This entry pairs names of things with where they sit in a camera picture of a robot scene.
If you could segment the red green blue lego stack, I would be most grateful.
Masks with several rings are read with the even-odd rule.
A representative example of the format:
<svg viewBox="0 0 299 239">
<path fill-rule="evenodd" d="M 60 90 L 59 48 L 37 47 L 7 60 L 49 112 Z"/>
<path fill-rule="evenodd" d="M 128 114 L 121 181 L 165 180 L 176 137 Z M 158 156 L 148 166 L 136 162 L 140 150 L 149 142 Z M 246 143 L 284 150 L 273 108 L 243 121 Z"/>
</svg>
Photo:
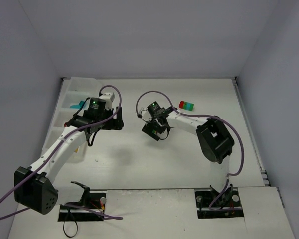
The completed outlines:
<svg viewBox="0 0 299 239">
<path fill-rule="evenodd" d="M 186 101 L 180 101 L 179 107 L 184 110 L 193 111 L 194 104 Z"/>
</svg>

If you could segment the teal oval lego brick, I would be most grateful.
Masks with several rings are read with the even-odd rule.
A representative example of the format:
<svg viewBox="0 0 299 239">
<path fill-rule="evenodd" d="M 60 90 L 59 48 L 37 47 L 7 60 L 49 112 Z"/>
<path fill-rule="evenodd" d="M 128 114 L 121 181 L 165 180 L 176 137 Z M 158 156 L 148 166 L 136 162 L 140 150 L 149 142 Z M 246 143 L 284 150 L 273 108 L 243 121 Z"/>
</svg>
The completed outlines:
<svg viewBox="0 0 299 239">
<path fill-rule="evenodd" d="M 69 108 L 70 109 L 83 109 L 85 107 L 85 102 L 80 101 L 78 104 L 73 104 Z"/>
</svg>

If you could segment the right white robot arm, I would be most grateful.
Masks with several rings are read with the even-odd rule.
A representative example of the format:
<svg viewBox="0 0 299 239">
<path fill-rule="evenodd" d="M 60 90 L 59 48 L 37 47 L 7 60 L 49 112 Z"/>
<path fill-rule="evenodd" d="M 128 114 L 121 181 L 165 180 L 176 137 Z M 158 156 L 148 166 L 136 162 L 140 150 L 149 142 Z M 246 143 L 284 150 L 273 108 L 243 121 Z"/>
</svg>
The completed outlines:
<svg viewBox="0 0 299 239">
<path fill-rule="evenodd" d="M 162 108 L 156 101 L 147 106 L 150 120 L 142 132 L 156 141 L 169 137 L 172 129 L 178 129 L 197 136 L 204 158 L 210 162 L 211 185 L 214 192 L 228 188 L 229 161 L 234 139 L 224 123 L 213 118 L 186 117 L 172 109 Z"/>
</svg>

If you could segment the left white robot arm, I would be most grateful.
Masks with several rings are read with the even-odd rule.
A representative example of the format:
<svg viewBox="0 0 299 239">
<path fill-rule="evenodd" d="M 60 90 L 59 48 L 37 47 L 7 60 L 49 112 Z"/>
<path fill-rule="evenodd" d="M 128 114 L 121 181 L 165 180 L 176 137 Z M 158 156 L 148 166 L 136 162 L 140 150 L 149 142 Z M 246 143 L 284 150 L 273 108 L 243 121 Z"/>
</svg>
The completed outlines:
<svg viewBox="0 0 299 239">
<path fill-rule="evenodd" d="M 90 98 L 89 106 L 80 116 L 74 114 L 61 136 L 36 162 L 29 167 L 19 167 L 14 173 L 16 202 L 48 214 L 56 205 L 82 203 L 88 195 L 88 187 L 71 180 L 66 186 L 57 187 L 53 183 L 64 164 L 81 145 L 100 130 L 121 130 L 124 126 L 122 109 L 114 109 L 113 93 L 103 93 Z"/>
</svg>

